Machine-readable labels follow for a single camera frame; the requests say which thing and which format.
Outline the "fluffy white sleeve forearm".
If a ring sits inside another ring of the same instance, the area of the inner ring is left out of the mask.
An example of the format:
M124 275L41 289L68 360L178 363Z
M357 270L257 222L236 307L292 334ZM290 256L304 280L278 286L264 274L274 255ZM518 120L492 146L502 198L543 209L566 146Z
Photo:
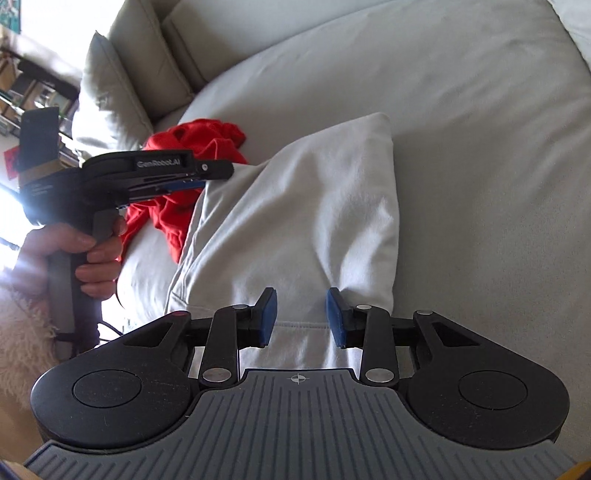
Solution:
M38 378L59 361L45 300L28 299L1 286L1 397L29 409Z

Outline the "person's left hand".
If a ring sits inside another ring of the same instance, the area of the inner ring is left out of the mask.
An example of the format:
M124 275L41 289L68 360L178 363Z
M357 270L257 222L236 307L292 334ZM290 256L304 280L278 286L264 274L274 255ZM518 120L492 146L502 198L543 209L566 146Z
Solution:
M63 223L33 230L24 240L9 282L17 292L40 298L47 291L49 256L57 252L82 254L85 260L75 270L81 291L106 300L114 294L121 272L121 235L125 231L126 222L120 216L113 222L112 234L101 243Z

